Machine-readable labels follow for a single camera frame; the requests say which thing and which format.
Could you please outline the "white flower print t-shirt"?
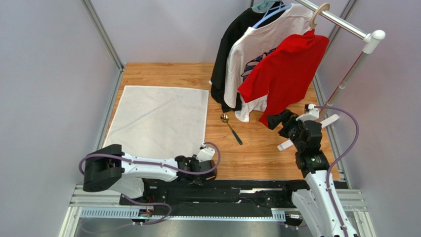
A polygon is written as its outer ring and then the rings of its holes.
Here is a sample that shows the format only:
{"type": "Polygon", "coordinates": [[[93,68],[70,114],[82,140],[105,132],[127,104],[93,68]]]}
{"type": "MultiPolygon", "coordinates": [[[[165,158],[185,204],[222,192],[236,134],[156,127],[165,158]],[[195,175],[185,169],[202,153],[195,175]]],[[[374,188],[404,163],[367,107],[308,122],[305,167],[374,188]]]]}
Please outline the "white flower print t-shirt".
{"type": "Polygon", "coordinates": [[[233,108],[240,96],[241,109],[235,117],[242,122],[250,121],[250,112],[264,111],[267,97],[263,96],[251,102],[244,102],[238,92],[240,85],[247,79],[252,70],[272,53],[288,36],[302,35],[310,29],[309,22],[313,12],[301,5],[291,3],[292,7],[272,16],[257,29],[249,27],[243,36],[232,46],[227,58],[225,75],[225,103],[233,108]]]}

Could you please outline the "red t-shirt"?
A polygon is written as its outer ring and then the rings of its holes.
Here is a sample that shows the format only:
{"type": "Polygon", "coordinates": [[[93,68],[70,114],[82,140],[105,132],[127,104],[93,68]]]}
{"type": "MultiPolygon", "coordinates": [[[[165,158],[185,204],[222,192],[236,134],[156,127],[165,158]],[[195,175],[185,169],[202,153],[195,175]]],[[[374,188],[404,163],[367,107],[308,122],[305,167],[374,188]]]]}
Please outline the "red t-shirt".
{"type": "Polygon", "coordinates": [[[268,127],[268,116],[305,98],[329,43],[314,30],[290,35],[252,69],[238,91],[245,103],[267,97],[266,109],[259,118],[262,124],[268,127]]]}

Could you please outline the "blue hanger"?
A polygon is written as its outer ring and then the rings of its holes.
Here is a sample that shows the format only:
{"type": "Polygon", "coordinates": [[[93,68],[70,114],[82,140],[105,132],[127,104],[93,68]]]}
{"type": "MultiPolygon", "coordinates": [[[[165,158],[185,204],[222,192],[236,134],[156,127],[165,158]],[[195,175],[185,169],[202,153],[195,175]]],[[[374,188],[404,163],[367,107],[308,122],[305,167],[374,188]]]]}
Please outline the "blue hanger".
{"type": "Polygon", "coordinates": [[[252,28],[257,29],[262,23],[270,19],[272,16],[275,16],[278,13],[281,13],[287,9],[290,9],[291,7],[292,7],[292,4],[289,4],[289,5],[281,4],[278,7],[269,8],[267,12],[265,13],[264,17],[260,19],[258,22],[256,22],[252,26],[252,28]]]}

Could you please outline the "wooden hanger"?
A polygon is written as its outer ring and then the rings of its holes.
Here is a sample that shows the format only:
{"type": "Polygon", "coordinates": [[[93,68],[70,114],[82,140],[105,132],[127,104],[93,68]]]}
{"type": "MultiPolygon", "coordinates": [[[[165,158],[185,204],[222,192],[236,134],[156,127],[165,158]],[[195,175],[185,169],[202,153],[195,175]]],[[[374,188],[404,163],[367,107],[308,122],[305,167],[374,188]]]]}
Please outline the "wooden hanger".
{"type": "Polygon", "coordinates": [[[327,10],[327,11],[329,11],[330,10],[330,8],[331,8],[331,5],[330,5],[330,3],[328,3],[328,2],[325,2],[325,3],[323,3],[323,4],[321,4],[316,10],[315,10],[315,12],[314,12],[314,14],[312,15],[312,17],[311,17],[311,19],[310,19],[310,22],[309,22],[309,26],[310,26],[310,28],[312,29],[312,30],[315,30],[316,29],[316,27],[317,27],[317,23],[316,23],[316,18],[317,18],[317,16],[323,11],[323,10],[327,10]]]}

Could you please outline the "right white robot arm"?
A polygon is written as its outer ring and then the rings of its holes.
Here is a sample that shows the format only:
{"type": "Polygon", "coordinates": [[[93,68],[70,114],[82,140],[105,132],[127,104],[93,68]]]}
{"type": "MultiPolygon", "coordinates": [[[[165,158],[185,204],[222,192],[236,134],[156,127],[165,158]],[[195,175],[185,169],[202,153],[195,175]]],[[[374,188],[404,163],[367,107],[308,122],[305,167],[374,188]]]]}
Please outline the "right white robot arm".
{"type": "Polygon", "coordinates": [[[304,177],[284,188],[314,237],[357,237],[330,177],[332,168],[321,150],[323,135],[318,115],[317,106],[308,105],[301,116],[285,109],[267,117],[269,129],[283,126],[278,134],[296,148],[296,165],[304,177]]]}

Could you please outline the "white cloth napkin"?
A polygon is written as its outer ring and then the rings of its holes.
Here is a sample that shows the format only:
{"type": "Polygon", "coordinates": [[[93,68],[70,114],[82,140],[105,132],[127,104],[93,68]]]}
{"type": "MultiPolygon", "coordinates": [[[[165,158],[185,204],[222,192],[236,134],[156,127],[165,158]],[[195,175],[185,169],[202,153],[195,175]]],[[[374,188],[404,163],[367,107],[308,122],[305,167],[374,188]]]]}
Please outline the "white cloth napkin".
{"type": "Polygon", "coordinates": [[[209,92],[125,86],[104,141],[146,158],[190,157],[205,140],[209,92]]]}

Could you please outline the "black t-shirt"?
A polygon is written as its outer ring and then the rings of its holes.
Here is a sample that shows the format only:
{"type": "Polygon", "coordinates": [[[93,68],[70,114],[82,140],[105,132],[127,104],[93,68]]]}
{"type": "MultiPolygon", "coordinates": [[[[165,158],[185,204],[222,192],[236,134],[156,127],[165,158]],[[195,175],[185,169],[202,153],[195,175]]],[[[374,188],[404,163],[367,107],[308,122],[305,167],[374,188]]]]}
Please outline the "black t-shirt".
{"type": "Polygon", "coordinates": [[[247,8],[241,13],[227,28],[220,40],[212,76],[210,93],[212,98],[221,105],[224,113],[228,111],[239,111],[241,109],[240,96],[237,96],[235,107],[229,107],[224,101],[225,75],[227,58],[234,43],[239,40],[249,27],[255,25],[264,17],[264,13],[255,12],[252,8],[247,8]]]}

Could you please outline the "gold spoon green handle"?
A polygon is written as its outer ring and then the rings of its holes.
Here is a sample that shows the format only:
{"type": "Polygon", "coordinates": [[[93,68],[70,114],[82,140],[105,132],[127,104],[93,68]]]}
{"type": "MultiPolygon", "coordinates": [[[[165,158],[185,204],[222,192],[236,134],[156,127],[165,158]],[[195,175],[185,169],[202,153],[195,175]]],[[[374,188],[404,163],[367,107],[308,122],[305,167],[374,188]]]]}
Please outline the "gold spoon green handle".
{"type": "Polygon", "coordinates": [[[235,130],[232,128],[232,126],[229,124],[229,116],[227,114],[221,114],[220,120],[223,123],[228,125],[228,127],[230,128],[233,136],[235,137],[235,139],[239,143],[239,145],[243,145],[243,142],[242,142],[241,138],[238,136],[238,134],[235,132],[235,130]]]}

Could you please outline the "teal hanger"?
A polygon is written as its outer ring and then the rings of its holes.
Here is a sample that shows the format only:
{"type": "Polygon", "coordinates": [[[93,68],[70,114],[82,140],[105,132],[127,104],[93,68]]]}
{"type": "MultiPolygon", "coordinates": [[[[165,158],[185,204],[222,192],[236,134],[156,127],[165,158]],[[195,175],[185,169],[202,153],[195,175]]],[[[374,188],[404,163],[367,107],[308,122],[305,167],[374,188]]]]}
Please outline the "teal hanger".
{"type": "Polygon", "coordinates": [[[281,0],[252,0],[251,9],[256,13],[266,13],[278,9],[282,4],[281,0]]]}

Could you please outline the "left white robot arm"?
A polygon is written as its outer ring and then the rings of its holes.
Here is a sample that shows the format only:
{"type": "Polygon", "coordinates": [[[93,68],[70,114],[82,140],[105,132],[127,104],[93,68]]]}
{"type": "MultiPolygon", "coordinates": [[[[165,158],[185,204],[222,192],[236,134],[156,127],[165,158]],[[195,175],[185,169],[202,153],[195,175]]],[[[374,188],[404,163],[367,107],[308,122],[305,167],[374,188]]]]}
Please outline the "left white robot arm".
{"type": "Polygon", "coordinates": [[[112,144],[86,155],[78,169],[84,176],[85,192],[112,190],[135,199],[147,193],[147,180],[201,186],[217,176],[220,161],[220,150],[211,142],[202,143],[198,154],[191,157],[165,159],[132,155],[124,152],[120,144],[112,144]]]}

